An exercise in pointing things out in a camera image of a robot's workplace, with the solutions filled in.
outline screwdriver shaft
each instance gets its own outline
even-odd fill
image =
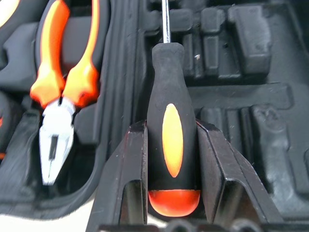
[[[162,0],[163,43],[170,43],[169,0]]]

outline screwdriver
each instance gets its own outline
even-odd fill
[[[200,198],[197,125],[183,77],[184,48],[170,42],[169,2],[162,0],[163,42],[152,51],[155,71],[147,112],[148,196],[159,214],[183,217]]]

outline pliers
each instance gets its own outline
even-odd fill
[[[53,185],[73,145],[72,125],[76,109],[83,108],[99,96],[99,65],[93,56],[103,52],[103,24],[100,1],[92,0],[92,20],[88,43],[79,63],[66,81],[60,66],[60,51],[70,9],[64,0],[50,0],[41,33],[41,63],[38,78],[30,90],[33,100],[44,110],[39,132],[42,182]]]

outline black plastic tool case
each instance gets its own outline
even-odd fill
[[[47,219],[76,210],[94,192],[129,126],[146,118],[151,51],[162,42],[161,0],[103,2],[108,31],[100,97],[77,114],[68,171],[53,187],[42,186],[42,111],[28,97],[38,68],[40,17],[0,44],[6,54],[0,89],[24,110],[0,166],[0,213]],[[72,6],[62,46],[64,73],[86,45],[89,3]],[[197,118],[219,128],[253,165],[286,221],[309,222],[309,2],[170,0],[170,8],[172,41],[185,49],[183,71]],[[191,217],[206,219],[202,212]]]

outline metal jaw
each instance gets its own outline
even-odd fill
[[[53,185],[73,145],[72,116],[74,104],[66,99],[50,103],[43,112],[40,128],[40,156],[42,181]]]

